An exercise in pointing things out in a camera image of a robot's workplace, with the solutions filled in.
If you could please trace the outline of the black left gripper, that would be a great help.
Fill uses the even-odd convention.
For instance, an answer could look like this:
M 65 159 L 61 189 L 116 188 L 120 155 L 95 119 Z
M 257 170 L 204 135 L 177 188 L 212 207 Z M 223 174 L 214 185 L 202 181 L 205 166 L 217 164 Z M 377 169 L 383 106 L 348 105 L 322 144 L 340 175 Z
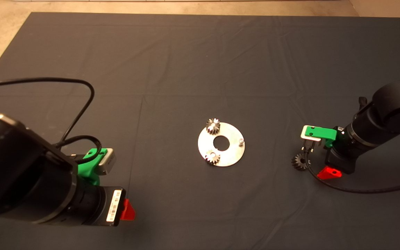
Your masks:
M 95 226 L 119 225 L 120 220 L 135 220 L 135 209 L 128 198 L 126 190 L 119 186 L 101 186 L 101 201 L 94 217 Z

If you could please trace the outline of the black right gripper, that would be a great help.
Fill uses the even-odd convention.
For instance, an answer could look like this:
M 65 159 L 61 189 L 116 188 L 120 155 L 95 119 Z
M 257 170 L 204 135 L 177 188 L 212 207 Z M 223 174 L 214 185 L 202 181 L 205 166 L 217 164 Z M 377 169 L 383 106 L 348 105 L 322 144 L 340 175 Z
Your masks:
M 341 178 L 342 172 L 352 174 L 356 169 L 357 149 L 328 148 L 325 156 L 325 167 L 317 174 L 320 180 Z

